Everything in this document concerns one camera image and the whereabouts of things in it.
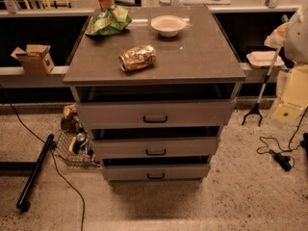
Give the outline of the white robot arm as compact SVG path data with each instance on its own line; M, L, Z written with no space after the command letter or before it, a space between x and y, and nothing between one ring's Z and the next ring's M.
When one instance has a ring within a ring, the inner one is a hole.
M286 58L295 62L271 115L280 122L292 122L308 107L308 9L299 8L266 37L264 45L284 47Z

